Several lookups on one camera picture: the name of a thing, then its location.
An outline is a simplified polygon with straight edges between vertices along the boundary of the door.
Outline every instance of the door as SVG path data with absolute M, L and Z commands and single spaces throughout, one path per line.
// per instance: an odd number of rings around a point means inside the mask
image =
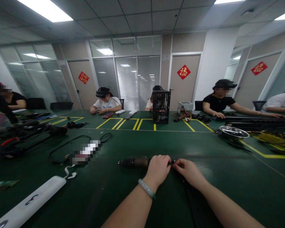
M 235 101 L 243 107 L 253 109 L 252 101 L 258 100 L 261 92 L 268 81 L 268 78 L 276 65 L 281 53 L 269 55 L 259 59 L 251 60 L 247 63 L 242 80 L 237 86 L 237 93 L 234 97 Z M 251 71 L 260 62 L 264 62 L 268 68 L 258 75 L 254 75 Z
M 181 101 L 192 101 L 193 89 L 195 85 L 197 70 L 199 67 L 200 55 L 183 55 L 172 57 L 171 67 L 171 99 L 170 110 L 177 111 L 178 103 Z M 184 65 L 187 66 L 187 71 L 190 74 L 182 79 L 177 73 Z
M 76 90 L 78 92 L 81 104 L 83 109 L 89 110 L 90 107 L 95 104 L 96 97 L 96 89 L 94 78 L 92 74 L 92 69 L 89 61 L 78 61 L 78 62 L 68 62 L 72 77 L 76 86 Z M 79 80 L 79 76 L 81 72 L 85 73 L 89 79 L 84 84 L 81 80 Z

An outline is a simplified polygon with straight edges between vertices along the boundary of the black t-shirt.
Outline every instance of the black t-shirt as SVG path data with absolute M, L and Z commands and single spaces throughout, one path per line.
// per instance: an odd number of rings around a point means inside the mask
M 10 103 L 8 103 L 8 105 L 17 105 L 16 101 L 18 101 L 18 100 L 25 100 L 26 101 L 26 98 L 24 96 L 22 96 L 21 94 L 16 93 L 16 92 L 12 92 L 12 94 L 13 94 L 12 101 Z
M 207 102 L 210 104 L 210 108 L 216 112 L 222 112 L 226 106 L 230 106 L 235 103 L 235 100 L 232 97 L 223 97 L 217 98 L 212 95 L 208 95 L 203 99 L 203 102 Z

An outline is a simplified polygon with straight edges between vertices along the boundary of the extension cord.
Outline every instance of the extension cord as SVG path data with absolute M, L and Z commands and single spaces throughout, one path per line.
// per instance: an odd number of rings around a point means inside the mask
M 129 114 L 135 114 L 135 113 L 137 113 L 137 110 L 129 112 Z
M 125 112 L 125 110 L 119 110 L 119 111 L 117 111 L 117 112 L 115 112 L 115 114 L 117 114 L 117 115 L 120 115 L 120 114 L 122 114 L 123 112 Z
M 0 228 L 19 228 L 42 207 L 62 186 L 66 179 L 53 176 L 0 218 Z

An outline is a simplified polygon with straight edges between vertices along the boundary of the white t-shirt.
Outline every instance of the white t-shirt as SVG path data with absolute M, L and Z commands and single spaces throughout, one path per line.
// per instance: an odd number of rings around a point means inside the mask
M 95 107 L 98 109 L 104 109 L 104 108 L 116 108 L 119 105 L 121 105 L 120 100 L 117 97 L 111 97 L 109 102 L 104 102 L 101 99 L 98 99 L 96 103 L 94 104 Z
M 264 104 L 262 111 L 266 112 L 266 108 L 285 108 L 285 93 L 281 93 L 269 98 Z
M 153 106 L 153 103 L 151 102 L 151 100 L 149 98 L 146 108 L 150 109 L 152 106 Z

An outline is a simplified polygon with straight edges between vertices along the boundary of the person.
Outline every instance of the person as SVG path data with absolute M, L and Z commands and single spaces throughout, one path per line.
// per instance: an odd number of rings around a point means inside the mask
M 99 109 L 98 113 L 121 110 L 120 100 L 113 96 L 109 88 L 100 87 L 96 92 L 96 97 L 98 100 L 90 107 L 90 113 L 96 114 L 97 109 Z
M 2 92 L 2 96 L 4 97 L 10 109 L 17 110 L 26 108 L 27 99 L 21 94 L 4 89 L 4 92 Z
M 152 90 L 163 90 L 160 85 L 156 85 L 153 87 Z M 148 99 L 147 106 L 145 111 L 152 111 L 153 110 L 153 92 L 151 93 L 151 97 Z
M 269 98 L 262 111 L 285 113 L 285 92 Z
M 225 119 L 225 115 L 222 111 L 228 105 L 230 108 L 234 109 L 237 112 L 252 115 L 252 116 L 268 116 L 268 117 L 284 117 L 279 114 L 274 113 L 264 113 L 260 111 L 254 111 L 249 108 L 240 106 L 232 97 L 227 97 L 227 93 L 234 89 L 237 84 L 234 84 L 233 81 L 229 79 L 220 79 L 217 81 L 215 86 L 212 88 L 214 92 L 203 100 L 203 109 L 209 115 L 213 115 L 222 119 Z
M 154 194 L 170 171 L 169 162 L 171 158 L 168 155 L 154 156 L 150 161 L 143 182 Z M 228 196 L 211 185 L 193 162 L 179 159 L 174 163 L 173 168 L 204 195 L 223 227 L 264 227 Z M 102 228 L 145 227 L 151 205 L 152 198 L 142 185 L 138 184 L 105 221 Z

